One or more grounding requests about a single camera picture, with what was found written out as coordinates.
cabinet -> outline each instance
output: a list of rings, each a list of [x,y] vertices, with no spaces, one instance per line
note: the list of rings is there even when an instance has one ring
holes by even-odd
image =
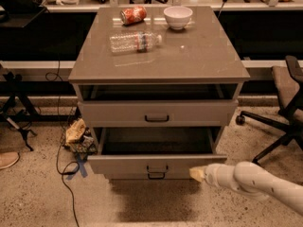
[[[88,161],[108,179],[188,179],[217,154],[244,81],[249,79],[210,7],[191,7],[183,30],[147,7],[144,22],[123,26],[120,8],[102,8],[69,81],[98,154]],[[148,53],[112,54],[112,33],[152,30],[163,43]]]

terrazzo floor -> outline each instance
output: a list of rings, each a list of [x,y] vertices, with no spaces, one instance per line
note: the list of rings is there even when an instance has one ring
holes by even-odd
[[[235,124],[240,110],[268,117],[278,107],[240,106],[225,128],[218,153],[227,154],[228,165],[250,161],[282,132],[247,119],[244,126]],[[56,162],[62,125],[58,122],[35,122],[30,127],[38,135],[29,136],[35,149],[30,152],[18,132],[0,123],[0,152],[19,151],[14,166],[0,170],[0,226],[77,226],[71,193],[62,183]],[[59,170],[75,160],[74,154],[59,150]],[[260,161],[262,166],[287,181],[303,184],[303,152],[291,142]],[[302,217],[270,198],[247,199],[230,190],[214,188],[190,180],[109,181],[94,174],[85,163],[87,176],[80,172],[64,176],[73,191],[75,212],[80,227],[93,226],[301,226]]]

can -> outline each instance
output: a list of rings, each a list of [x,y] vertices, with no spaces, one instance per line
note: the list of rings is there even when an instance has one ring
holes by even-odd
[[[127,26],[144,20],[146,18],[146,14],[147,12],[142,6],[124,9],[121,11],[121,21],[123,25]]]

cabinet top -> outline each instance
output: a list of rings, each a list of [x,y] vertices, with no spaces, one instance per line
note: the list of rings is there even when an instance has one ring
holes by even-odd
[[[182,30],[169,28],[164,8],[146,7],[143,22],[124,26],[122,8],[101,8],[70,74],[71,83],[222,83],[249,79],[211,7],[191,7]],[[163,42],[146,53],[113,54],[110,36],[152,31]]]

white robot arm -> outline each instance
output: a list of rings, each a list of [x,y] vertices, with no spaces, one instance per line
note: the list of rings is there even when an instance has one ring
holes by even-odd
[[[272,196],[303,216],[303,186],[279,179],[253,163],[197,166],[189,174],[199,182],[205,180],[209,185],[229,188],[257,200]]]

